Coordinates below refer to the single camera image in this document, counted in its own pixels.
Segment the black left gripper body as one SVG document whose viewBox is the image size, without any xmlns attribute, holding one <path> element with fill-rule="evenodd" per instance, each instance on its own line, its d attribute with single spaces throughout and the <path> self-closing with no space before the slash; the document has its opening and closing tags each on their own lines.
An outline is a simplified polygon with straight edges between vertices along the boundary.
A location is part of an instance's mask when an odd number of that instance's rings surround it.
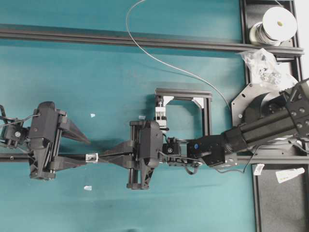
<svg viewBox="0 0 309 232">
<path fill-rule="evenodd" d="M 59 118 L 65 116 L 55 107 L 53 101 L 45 101 L 34 110 L 29 129 L 28 154 L 31 179 L 51 180 L 56 177 L 51 162 L 59 151 L 61 129 Z"/>
</svg>

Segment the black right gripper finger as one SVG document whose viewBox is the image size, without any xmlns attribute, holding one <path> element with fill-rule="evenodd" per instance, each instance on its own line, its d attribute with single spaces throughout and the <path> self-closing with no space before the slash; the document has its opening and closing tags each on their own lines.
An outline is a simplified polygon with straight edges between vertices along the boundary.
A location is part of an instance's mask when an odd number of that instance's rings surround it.
<svg viewBox="0 0 309 232">
<path fill-rule="evenodd" d="M 131 159 L 129 157 L 99 157 L 98 162 L 114 164 L 127 169 L 129 172 L 133 171 L 133 168 L 130 166 Z"/>
<path fill-rule="evenodd" d="M 125 141 L 122 142 L 115 147 L 106 150 L 98 155 L 99 158 L 109 157 L 109 156 L 118 156 L 118 155 L 126 155 L 133 152 L 133 141 Z"/>
</svg>

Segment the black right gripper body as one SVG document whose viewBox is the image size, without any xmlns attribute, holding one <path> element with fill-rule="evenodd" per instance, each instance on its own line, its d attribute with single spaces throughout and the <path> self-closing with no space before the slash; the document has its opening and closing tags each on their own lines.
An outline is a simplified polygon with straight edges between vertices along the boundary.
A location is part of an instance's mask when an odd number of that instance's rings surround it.
<svg viewBox="0 0 309 232">
<path fill-rule="evenodd" d="M 152 174 L 159 165 L 163 146 L 163 133 L 153 120 L 131 121 L 131 140 L 135 143 L 134 166 L 129 168 L 128 189 L 148 189 Z"/>
</svg>

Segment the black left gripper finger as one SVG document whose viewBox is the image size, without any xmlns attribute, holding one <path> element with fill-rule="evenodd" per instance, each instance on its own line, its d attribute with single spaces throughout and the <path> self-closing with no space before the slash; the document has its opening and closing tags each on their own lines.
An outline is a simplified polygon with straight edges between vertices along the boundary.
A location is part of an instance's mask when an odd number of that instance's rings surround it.
<svg viewBox="0 0 309 232">
<path fill-rule="evenodd" d="M 90 140 L 70 119 L 63 118 L 60 122 L 60 130 L 62 131 L 62 137 L 90 144 Z"/>
<path fill-rule="evenodd" d="M 84 160 L 78 160 L 68 157 L 56 156 L 49 164 L 49 169 L 52 171 L 62 171 L 70 168 L 76 168 L 86 165 Z"/>
</svg>

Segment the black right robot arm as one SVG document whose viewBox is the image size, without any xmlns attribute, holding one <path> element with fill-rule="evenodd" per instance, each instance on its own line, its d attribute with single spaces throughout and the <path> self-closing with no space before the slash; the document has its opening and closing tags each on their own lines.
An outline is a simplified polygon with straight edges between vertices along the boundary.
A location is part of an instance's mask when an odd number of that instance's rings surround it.
<svg viewBox="0 0 309 232">
<path fill-rule="evenodd" d="M 254 98 L 245 110 L 247 119 L 219 135 L 186 140 L 186 155 L 181 155 L 181 141 L 164 139 L 154 120 L 130 122 L 131 138 L 98 156 L 100 162 L 128 169 L 129 189 L 148 189 L 159 163 L 197 170 L 205 164 L 217 167 L 229 154 L 250 151 L 270 141 L 292 136 L 309 139 L 309 82 L 303 80 L 269 99 L 268 94 Z"/>
</svg>

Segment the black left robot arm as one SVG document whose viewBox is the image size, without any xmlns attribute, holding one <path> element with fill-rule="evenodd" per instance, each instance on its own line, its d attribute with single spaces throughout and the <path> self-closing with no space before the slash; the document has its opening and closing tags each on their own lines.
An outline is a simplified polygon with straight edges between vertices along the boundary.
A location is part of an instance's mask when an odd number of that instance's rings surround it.
<svg viewBox="0 0 309 232">
<path fill-rule="evenodd" d="M 30 178 L 51 180 L 57 171 L 86 165 L 85 158 L 60 156 L 61 138 L 89 143 L 87 137 L 68 118 L 67 113 L 55 107 L 52 101 L 38 105 L 33 114 L 24 119 L 9 118 L 0 108 L 0 145 L 5 148 L 26 146 Z"/>
</svg>

